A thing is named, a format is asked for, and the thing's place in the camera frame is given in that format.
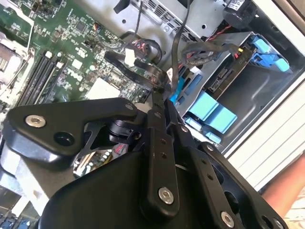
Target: power cable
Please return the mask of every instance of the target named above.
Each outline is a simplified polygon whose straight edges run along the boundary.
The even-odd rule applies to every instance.
[[[172,94],[171,95],[173,95],[176,92],[178,82],[179,82],[178,47],[179,47],[179,41],[180,41],[182,33],[184,31],[187,19],[189,17],[190,7],[191,7],[191,0],[187,0],[187,13],[186,13],[185,19],[184,19],[180,29],[177,31],[175,38],[173,40],[173,45],[172,45],[173,78],[172,78]]]

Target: skin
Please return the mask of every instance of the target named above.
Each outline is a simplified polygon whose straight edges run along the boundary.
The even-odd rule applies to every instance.
[[[304,187],[305,154],[276,178],[263,198],[284,218]]]

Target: capacitor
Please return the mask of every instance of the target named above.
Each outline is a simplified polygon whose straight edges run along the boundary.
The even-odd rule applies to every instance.
[[[94,65],[90,65],[89,70],[90,70],[90,71],[95,71],[95,70],[96,70],[96,67],[95,67]]]
[[[231,0],[223,10],[224,20],[236,29],[247,27],[255,18],[257,7],[251,0]]]

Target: red wire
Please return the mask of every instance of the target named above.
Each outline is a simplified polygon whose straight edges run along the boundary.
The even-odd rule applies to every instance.
[[[115,149],[115,152],[116,152],[116,153],[119,153],[119,151],[123,148],[123,146],[124,146],[124,145],[122,144],[121,146],[117,147],[117,148]]]
[[[231,28],[231,25],[228,25],[227,27],[225,27],[223,30],[221,30],[220,32],[218,32],[217,34],[215,34],[213,37],[210,37],[209,39],[207,39],[206,41],[210,41],[210,40],[214,40],[218,35],[224,33],[227,29]]]

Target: silver screw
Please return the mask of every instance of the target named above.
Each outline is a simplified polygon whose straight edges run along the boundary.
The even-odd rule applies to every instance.
[[[125,106],[126,106],[126,108],[128,108],[129,110],[133,110],[133,107],[132,107],[130,104],[126,104]]]
[[[46,120],[42,116],[29,115],[25,118],[25,123],[35,128],[42,128],[46,125]]]
[[[232,219],[232,217],[225,211],[223,211],[221,213],[221,219],[223,220],[223,222],[230,228],[234,227],[234,221]]]
[[[183,126],[181,126],[181,129],[184,131],[184,132],[188,132],[189,130],[183,125]]]
[[[154,115],[157,116],[158,118],[161,118],[161,117],[162,117],[161,114],[160,114],[159,112],[155,112]]]
[[[208,150],[214,151],[214,149],[213,149],[213,147],[211,145],[207,145],[206,147],[208,148]]]
[[[172,192],[166,188],[166,187],[162,187],[159,189],[158,191],[159,194],[159,198],[165,203],[165,204],[172,204],[173,203],[173,194]]]
[[[277,218],[274,218],[274,221],[280,229],[284,229],[284,226],[281,224],[281,222]]]
[[[164,30],[164,32],[168,32],[170,30],[170,27],[165,26],[163,30]]]

